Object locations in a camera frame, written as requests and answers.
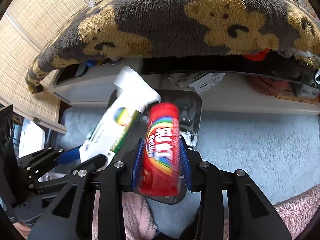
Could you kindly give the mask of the red candy tube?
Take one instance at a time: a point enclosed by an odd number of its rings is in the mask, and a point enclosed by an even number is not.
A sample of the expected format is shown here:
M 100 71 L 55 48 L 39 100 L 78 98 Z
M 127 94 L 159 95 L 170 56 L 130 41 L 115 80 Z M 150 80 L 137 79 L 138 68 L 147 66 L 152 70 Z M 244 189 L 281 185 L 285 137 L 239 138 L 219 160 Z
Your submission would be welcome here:
M 156 197 L 180 192 L 180 127 L 178 107 L 162 102 L 151 107 L 145 138 L 139 191 Z

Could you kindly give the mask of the white green snack wrapper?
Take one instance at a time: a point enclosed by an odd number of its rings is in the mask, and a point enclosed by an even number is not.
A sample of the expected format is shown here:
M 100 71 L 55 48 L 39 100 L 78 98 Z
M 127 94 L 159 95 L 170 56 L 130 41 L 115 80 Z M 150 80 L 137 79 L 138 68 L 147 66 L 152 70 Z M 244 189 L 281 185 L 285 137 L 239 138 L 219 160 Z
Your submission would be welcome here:
M 120 94 L 103 114 L 90 137 L 80 146 L 82 163 L 102 154 L 107 165 L 110 164 L 137 114 L 143 113 L 148 105 L 161 102 L 161 96 L 128 66 L 120 71 L 114 84 Z

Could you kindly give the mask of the black trash bin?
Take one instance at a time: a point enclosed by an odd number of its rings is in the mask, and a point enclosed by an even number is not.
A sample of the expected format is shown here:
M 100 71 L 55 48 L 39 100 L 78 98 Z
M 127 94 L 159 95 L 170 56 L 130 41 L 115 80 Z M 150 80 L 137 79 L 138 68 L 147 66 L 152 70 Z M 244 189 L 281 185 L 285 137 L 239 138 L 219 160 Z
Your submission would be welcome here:
M 195 150 L 202 101 L 190 91 L 157 91 L 161 103 L 137 113 L 116 157 L 125 164 L 121 189 L 177 204 L 191 187 L 187 150 Z

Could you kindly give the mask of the white paper receipt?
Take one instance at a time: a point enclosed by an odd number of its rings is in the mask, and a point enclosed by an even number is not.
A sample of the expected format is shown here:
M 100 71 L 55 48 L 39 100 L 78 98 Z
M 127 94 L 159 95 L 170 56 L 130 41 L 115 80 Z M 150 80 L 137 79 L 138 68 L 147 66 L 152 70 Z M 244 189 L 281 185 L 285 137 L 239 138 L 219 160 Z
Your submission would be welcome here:
M 196 72 L 188 76 L 183 73 L 173 73 L 168 76 L 168 80 L 180 88 L 190 88 L 196 93 L 202 94 L 218 85 L 224 76 L 225 73 L 214 72 Z

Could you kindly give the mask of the orange basketball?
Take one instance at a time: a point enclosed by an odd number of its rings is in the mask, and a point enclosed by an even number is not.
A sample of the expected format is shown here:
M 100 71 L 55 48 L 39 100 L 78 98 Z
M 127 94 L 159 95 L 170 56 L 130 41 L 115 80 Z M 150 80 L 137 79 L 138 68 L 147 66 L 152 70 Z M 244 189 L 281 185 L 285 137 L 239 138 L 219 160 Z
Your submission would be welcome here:
M 246 81 L 256 92 L 266 96 L 286 95 L 292 92 L 291 84 L 286 80 L 247 75 Z

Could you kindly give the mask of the pink fluffy rug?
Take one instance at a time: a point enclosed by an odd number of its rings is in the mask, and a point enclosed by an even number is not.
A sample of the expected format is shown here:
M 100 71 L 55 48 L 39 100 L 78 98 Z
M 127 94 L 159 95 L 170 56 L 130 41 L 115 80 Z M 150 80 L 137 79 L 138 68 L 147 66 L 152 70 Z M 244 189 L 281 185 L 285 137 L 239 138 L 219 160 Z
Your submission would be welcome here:
M 159 232 L 144 197 L 132 192 L 122 193 L 126 239 L 171 239 Z M 274 205 L 293 239 L 306 228 L 319 208 L 319 185 Z

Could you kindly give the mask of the brown teddy bear blanket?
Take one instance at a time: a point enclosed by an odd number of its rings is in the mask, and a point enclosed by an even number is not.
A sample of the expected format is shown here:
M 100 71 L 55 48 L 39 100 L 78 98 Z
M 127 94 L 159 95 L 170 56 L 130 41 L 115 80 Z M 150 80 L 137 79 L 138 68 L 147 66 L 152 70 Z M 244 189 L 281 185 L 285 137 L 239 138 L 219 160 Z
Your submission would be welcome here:
M 32 93 L 52 71 L 88 60 L 253 54 L 319 54 L 316 20 L 294 0 L 104 0 L 75 14 L 25 76 Z

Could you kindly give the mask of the woven rattan folding screen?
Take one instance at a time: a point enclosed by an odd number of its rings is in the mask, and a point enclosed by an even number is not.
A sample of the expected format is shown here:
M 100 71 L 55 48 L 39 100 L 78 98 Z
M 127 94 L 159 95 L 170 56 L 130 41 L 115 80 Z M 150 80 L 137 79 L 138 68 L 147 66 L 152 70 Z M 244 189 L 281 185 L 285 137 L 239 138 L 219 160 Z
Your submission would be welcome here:
M 24 118 L 60 133 L 60 100 L 44 91 L 31 94 L 29 65 L 55 33 L 89 0 L 12 0 L 1 18 L 1 104 Z

